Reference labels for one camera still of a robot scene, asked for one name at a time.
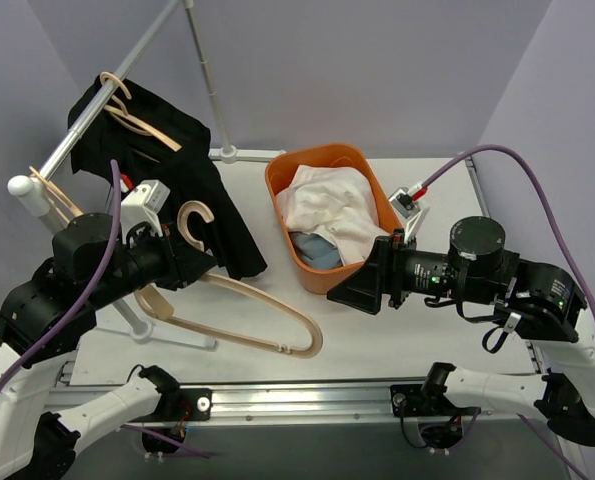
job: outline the hanger hook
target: hanger hook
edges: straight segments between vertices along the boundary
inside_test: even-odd
[[[114,73],[110,73],[110,72],[101,72],[99,74],[99,81],[101,82],[101,84],[103,85],[106,80],[112,80],[113,82],[115,82],[115,84],[117,85],[117,87],[124,92],[124,95],[126,96],[126,98],[128,100],[132,99],[133,96],[130,94],[130,90],[128,90],[128,87],[126,85],[124,85],[124,82],[122,82],[119,77],[117,77],[117,75],[115,75]]]
[[[214,221],[215,216],[205,203],[198,200],[189,200],[184,203],[179,209],[179,213],[177,213],[177,227],[179,228],[179,233],[189,244],[203,252],[204,242],[193,237],[188,229],[188,217],[191,213],[198,213],[206,223]]]

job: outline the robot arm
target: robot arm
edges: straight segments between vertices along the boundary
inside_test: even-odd
[[[424,294],[430,308],[454,306],[471,323],[492,324],[482,342],[491,353],[517,333],[543,349],[561,373],[496,375],[436,363],[422,392],[431,402],[443,397],[455,407],[542,419],[561,437],[595,446],[595,322],[586,300],[566,271],[520,259],[504,242],[501,225],[486,217],[457,222],[448,254],[417,251],[404,231],[378,237],[362,268],[330,290],[328,299],[374,315],[382,294],[390,296],[392,308],[410,293]],[[466,302],[492,305],[493,313],[468,317]]]
[[[126,241],[118,240],[88,302],[0,392],[0,479],[61,478],[75,457],[99,438],[179,403],[177,381],[153,366],[92,402],[44,413],[49,390],[81,336],[95,327],[97,310],[149,283],[169,290],[186,287],[216,265],[212,256],[188,245],[175,225],[159,224],[156,210],[166,193],[158,196],[160,187],[146,182],[135,192],[140,198],[129,195],[126,209],[122,202],[122,226],[128,231],[120,236]],[[152,195],[144,196],[146,191]],[[79,296],[103,255],[110,224],[105,214],[75,218],[53,237],[53,256],[29,282],[8,294],[0,311],[0,378]]]

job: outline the gray wall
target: gray wall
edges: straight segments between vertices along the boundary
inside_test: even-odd
[[[482,142],[512,146],[534,168],[595,294],[595,1],[552,3]],[[497,154],[476,164],[509,246],[563,266],[522,171]],[[595,450],[587,452],[595,479]]]
[[[28,4],[0,0],[0,306],[50,251],[49,235],[8,194],[6,183],[28,173],[28,165],[43,163],[64,134],[66,113],[78,96]],[[59,181],[83,205],[91,204],[88,188],[101,188],[88,178],[75,186],[68,172]]]
[[[80,87],[165,0],[30,0]],[[330,141],[448,155],[477,142],[549,0],[196,0],[240,148]],[[181,9],[132,78],[212,125]]]

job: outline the white table surface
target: white table surface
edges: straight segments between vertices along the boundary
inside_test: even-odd
[[[370,164],[384,191],[424,180],[445,159],[379,159]],[[363,314],[303,290],[278,225],[264,182],[263,163],[219,164],[224,184],[262,251],[268,269],[247,281],[309,313],[324,334],[316,357],[300,360],[285,355],[219,342],[215,352],[151,341],[135,344],[120,334],[93,330],[81,341],[72,385],[119,384],[137,363],[159,365],[180,382],[230,383],[325,381],[423,377],[435,361],[494,373],[531,373],[524,341],[512,336],[496,355],[485,352],[481,338],[489,325],[471,325],[454,308],[429,309],[422,296],[411,296],[399,310],[385,304],[377,316]],[[448,233],[459,219],[481,213],[468,171],[458,165],[426,195],[431,205],[418,235],[418,249],[446,252]],[[305,330],[275,310],[213,285],[197,283],[178,292],[164,292],[176,315],[211,326],[275,339],[288,345],[308,342]],[[127,297],[137,309],[132,296]],[[490,307],[468,306],[485,313]],[[120,325],[112,309],[98,312],[99,325]],[[174,329],[168,325],[157,328]],[[186,332],[179,331],[183,341]]]

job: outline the beige plastic hanger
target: beige plastic hanger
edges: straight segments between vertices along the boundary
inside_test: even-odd
[[[62,192],[57,185],[55,185],[52,181],[46,180],[44,177],[42,177],[41,174],[34,167],[28,168],[30,169],[32,176],[39,180],[44,185],[44,187],[46,187],[46,190],[50,194],[52,194],[57,200],[59,200],[59,202],[64,207],[68,209],[68,211],[73,215],[73,217],[79,217],[80,215],[84,214],[81,208],[75,205],[75,202],[68,198],[68,196],[64,192]],[[66,214],[57,206],[57,204],[55,204],[51,197],[47,196],[46,199],[48,200],[48,203],[50,203],[51,207],[54,208],[55,211],[59,214],[62,221],[64,222],[64,225],[68,225],[68,222],[70,222],[70,220],[68,219]]]
[[[128,100],[133,98],[126,85],[124,85],[124,82],[122,82],[115,74],[110,72],[101,72],[99,74],[99,80],[102,84],[106,80],[112,80],[117,84],[117,87],[120,88],[122,92],[124,92],[124,95]],[[112,105],[104,105],[104,110],[110,113],[110,115],[122,126],[127,128],[131,132],[137,133],[139,135],[155,137],[157,140],[159,140],[168,148],[170,148],[173,152],[178,152],[179,150],[181,150],[181,145],[174,141],[172,138],[160,132],[155,127],[144,122],[140,118],[137,118],[134,115],[128,113],[126,105],[116,95],[113,95],[112,97],[110,97],[110,99],[117,105],[119,105],[119,108],[114,107]]]
[[[193,247],[198,250],[204,250],[203,242],[194,238],[188,230],[188,216],[191,213],[198,213],[206,223],[212,222],[215,217],[210,209],[202,202],[189,201],[182,205],[177,215],[177,228],[182,237]],[[246,295],[254,300],[261,301],[281,313],[294,318],[301,323],[308,333],[310,333],[310,345],[303,347],[290,347],[288,345],[263,340],[260,338],[249,337],[246,335],[238,335],[232,332],[227,332],[218,328],[207,327],[198,323],[190,322],[188,320],[174,316],[174,307],[157,291],[157,289],[148,285],[147,287],[135,292],[135,299],[139,307],[149,317],[155,318],[165,323],[182,327],[187,330],[192,330],[203,335],[219,338],[228,342],[238,343],[247,347],[258,348],[268,352],[282,353],[297,358],[311,358],[319,353],[323,345],[323,335],[319,325],[315,323],[308,315],[299,310],[285,304],[281,300],[266,292],[252,287],[245,283],[233,280],[232,278],[224,277],[214,273],[207,273],[200,278],[201,281],[211,283],[219,287],[233,290],[242,295]]]

